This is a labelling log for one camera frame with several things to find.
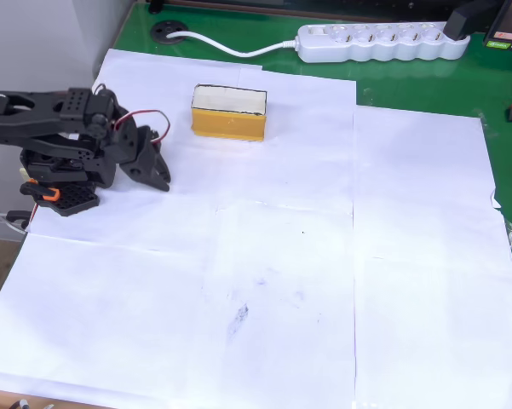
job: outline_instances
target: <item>power cord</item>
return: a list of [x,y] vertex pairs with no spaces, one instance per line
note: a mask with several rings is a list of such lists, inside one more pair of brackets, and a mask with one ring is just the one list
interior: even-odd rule
[[26,233],[25,230],[23,230],[22,228],[18,228],[13,223],[8,222],[4,216],[5,216],[4,213],[0,213],[1,222],[6,223],[6,226],[11,228],[12,230],[15,230],[17,233],[21,233],[21,234],[25,234]]
[[167,36],[167,38],[175,38],[175,37],[191,37],[191,38],[197,38],[198,40],[204,41],[207,44],[210,44],[217,49],[220,49],[221,51],[225,51],[226,53],[230,55],[234,55],[236,57],[240,58],[250,58],[255,57],[256,55],[261,55],[268,53],[269,51],[273,51],[274,49],[295,49],[297,47],[297,41],[296,40],[290,40],[290,41],[283,41],[282,43],[269,45],[268,47],[265,47],[264,49],[258,49],[256,51],[252,51],[250,53],[240,53],[238,51],[235,51],[234,49],[230,49],[229,47],[226,47],[223,44],[218,43],[217,41],[212,40],[211,38],[205,37],[201,34],[198,34],[196,32],[173,32]]

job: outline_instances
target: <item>orange component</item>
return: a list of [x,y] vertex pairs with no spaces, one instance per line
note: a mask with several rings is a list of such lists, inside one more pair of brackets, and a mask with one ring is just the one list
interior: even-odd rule
[[47,200],[49,202],[56,202],[60,199],[59,189],[55,189],[54,187],[49,187],[49,190],[53,190],[55,194],[53,196],[43,196],[43,200]]
[[[30,183],[34,183],[37,185],[37,180],[36,179],[29,179],[28,180]],[[53,196],[42,196],[43,197],[43,200],[47,200],[49,202],[56,202],[57,200],[60,199],[60,191],[59,189],[55,189],[54,187],[48,187],[49,190],[52,190],[55,192],[55,194]]]

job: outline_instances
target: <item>white wall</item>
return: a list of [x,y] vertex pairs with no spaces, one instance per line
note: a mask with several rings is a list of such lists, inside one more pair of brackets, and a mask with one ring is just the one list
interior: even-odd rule
[[[0,90],[89,87],[132,0],[0,0]],[[0,211],[30,210],[19,147],[0,146]],[[0,222],[0,239],[21,234]]]

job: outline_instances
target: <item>pen mark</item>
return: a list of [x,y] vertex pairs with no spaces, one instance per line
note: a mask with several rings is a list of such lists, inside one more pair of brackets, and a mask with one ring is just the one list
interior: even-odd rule
[[227,338],[229,341],[232,341],[235,334],[239,331],[240,327],[244,323],[244,320],[248,317],[248,306],[245,304],[241,308],[239,308],[239,311],[237,311],[237,315],[235,316],[234,320],[229,324],[229,327],[227,329]]

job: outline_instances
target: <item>red wire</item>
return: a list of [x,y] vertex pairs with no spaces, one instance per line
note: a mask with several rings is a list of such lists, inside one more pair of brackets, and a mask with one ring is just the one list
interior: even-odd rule
[[139,111],[129,112],[126,115],[123,115],[120,119],[118,119],[118,121],[116,122],[115,128],[117,130],[119,128],[120,124],[122,124],[127,119],[135,116],[138,113],[151,113],[151,112],[158,112],[161,115],[163,115],[164,118],[167,120],[167,129],[164,131],[164,133],[159,138],[152,139],[152,143],[160,143],[167,136],[167,134],[169,133],[169,130],[170,130],[170,120],[169,120],[169,117],[167,117],[165,115],[165,113],[163,111],[159,110],[159,109],[141,109]]

